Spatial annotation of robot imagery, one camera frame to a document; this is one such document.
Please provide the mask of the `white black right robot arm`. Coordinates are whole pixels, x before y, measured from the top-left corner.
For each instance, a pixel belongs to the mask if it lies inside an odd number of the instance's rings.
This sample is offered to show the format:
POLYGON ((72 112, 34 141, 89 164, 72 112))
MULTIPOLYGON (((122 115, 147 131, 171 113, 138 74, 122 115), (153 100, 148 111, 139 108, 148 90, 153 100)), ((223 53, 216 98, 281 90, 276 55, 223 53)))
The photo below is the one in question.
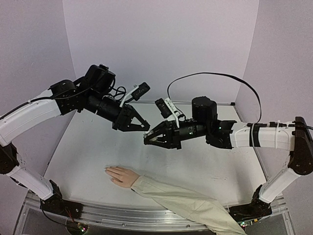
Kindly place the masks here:
POLYGON ((300 176, 313 171, 313 139, 311 127, 302 117, 281 123, 246 123, 219 120, 217 103, 206 96, 192 100, 192 118, 181 121, 179 110, 171 99, 158 99, 156 106, 164 121, 144 135, 145 145, 181 149, 182 141, 204 136, 206 143, 220 149, 240 147, 283 149, 289 161, 275 176, 260 185, 249 204, 229 209, 237 222, 271 215, 271 202, 300 176))

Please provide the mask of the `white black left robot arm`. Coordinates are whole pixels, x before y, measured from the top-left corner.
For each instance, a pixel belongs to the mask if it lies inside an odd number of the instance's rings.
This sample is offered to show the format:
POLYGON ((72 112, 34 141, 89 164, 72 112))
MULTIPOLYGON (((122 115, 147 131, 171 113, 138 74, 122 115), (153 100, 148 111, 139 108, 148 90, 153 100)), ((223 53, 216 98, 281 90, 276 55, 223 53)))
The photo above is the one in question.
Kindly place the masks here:
POLYGON ((57 82, 0 117, 0 173, 38 196, 43 212, 78 219, 83 206, 65 199, 56 182, 28 167, 14 140, 52 119, 84 110, 109 121, 114 130, 147 131, 149 123, 131 101, 139 100, 150 86, 143 82, 131 91, 112 94, 115 82, 115 74, 108 67, 91 65, 82 77, 57 82))

